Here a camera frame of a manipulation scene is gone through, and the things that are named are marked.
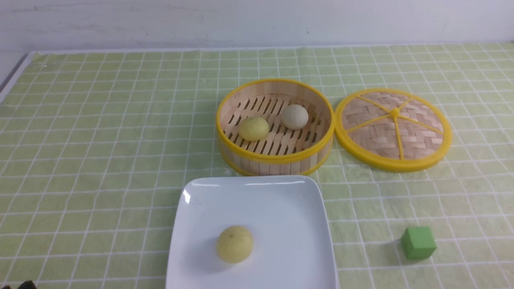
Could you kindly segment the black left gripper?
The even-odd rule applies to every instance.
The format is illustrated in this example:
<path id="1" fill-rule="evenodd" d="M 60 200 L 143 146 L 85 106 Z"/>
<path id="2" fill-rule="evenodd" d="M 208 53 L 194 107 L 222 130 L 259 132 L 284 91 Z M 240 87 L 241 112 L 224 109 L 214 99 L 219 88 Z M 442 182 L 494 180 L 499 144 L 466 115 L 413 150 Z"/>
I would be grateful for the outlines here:
<path id="1" fill-rule="evenodd" d="M 2 287 L 2 289 L 12 289 L 12 287 L 9 285 L 6 285 L 6 286 Z M 37 289 L 37 287 L 33 281 L 28 280 L 28 281 L 25 281 L 22 284 L 20 284 L 17 287 L 17 289 Z"/>

